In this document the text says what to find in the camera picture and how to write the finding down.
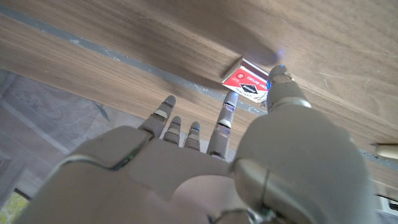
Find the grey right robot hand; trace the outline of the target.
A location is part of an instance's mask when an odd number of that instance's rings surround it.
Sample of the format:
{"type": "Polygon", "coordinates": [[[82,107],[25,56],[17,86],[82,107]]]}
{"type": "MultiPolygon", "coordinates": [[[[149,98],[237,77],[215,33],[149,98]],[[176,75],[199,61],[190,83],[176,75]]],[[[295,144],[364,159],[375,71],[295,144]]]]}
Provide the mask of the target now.
{"type": "Polygon", "coordinates": [[[283,65],[268,76],[267,114],[226,160],[237,96],[224,101],[206,152],[193,123],[180,147],[168,96],[138,128],[80,145],[18,223],[375,223],[374,187],[347,130],[314,109],[283,65]]]}

